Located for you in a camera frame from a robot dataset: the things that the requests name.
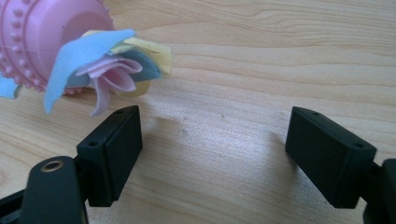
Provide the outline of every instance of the screw hole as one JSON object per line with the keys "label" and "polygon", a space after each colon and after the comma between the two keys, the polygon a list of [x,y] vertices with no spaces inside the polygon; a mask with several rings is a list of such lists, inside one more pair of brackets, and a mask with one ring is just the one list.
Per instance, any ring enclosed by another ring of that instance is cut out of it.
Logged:
{"label": "screw hole", "polygon": [[93,141],[93,142],[90,142],[89,144],[88,144],[88,146],[90,146],[90,147],[97,147],[99,145],[99,142],[98,141]]}
{"label": "screw hole", "polygon": [[63,166],[64,166],[63,161],[50,161],[47,164],[43,165],[43,167],[41,167],[41,171],[45,173],[49,173],[59,170]]}
{"label": "screw hole", "polygon": [[364,145],[362,145],[362,144],[360,144],[360,143],[355,143],[355,144],[353,144],[353,146],[355,146],[355,147],[360,147],[360,148],[364,147]]}

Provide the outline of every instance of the pink plastic object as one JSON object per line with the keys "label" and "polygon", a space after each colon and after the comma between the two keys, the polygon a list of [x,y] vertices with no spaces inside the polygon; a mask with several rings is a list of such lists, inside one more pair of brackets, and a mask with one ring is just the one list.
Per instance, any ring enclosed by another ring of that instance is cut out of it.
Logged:
{"label": "pink plastic object", "polygon": [[43,91],[61,46],[89,30],[114,30],[103,0],[1,0],[0,71]]}

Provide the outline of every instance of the pink toy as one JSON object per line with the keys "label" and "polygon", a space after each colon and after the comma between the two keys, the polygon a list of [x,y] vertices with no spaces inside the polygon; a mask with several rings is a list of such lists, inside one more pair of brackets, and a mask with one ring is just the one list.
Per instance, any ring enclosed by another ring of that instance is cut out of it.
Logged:
{"label": "pink toy", "polygon": [[43,91],[61,46],[89,30],[114,30],[102,0],[2,0],[0,70]]}

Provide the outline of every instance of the pink fabric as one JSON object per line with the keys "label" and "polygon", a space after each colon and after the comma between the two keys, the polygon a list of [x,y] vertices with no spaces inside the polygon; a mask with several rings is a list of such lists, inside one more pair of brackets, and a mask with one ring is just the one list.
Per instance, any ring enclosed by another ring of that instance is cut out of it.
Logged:
{"label": "pink fabric", "polygon": [[134,91],[136,86],[129,75],[141,71],[140,63],[116,55],[106,55],[79,68],[76,76],[88,74],[91,78],[90,86],[96,89],[96,108],[91,112],[91,116],[98,116],[108,109],[110,91]]}

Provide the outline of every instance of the wooden table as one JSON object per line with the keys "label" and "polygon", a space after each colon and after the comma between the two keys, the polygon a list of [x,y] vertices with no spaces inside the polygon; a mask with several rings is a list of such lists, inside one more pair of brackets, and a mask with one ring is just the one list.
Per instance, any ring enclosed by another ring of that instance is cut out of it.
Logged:
{"label": "wooden table", "polygon": [[0,99],[0,198],[112,111],[139,105],[144,148],[118,202],[91,223],[362,223],[337,210],[285,153],[294,105],[317,110],[396,157],[394,0],[106,0],[117,29],[172,47],[170,76],[138,98],[95,92]]}

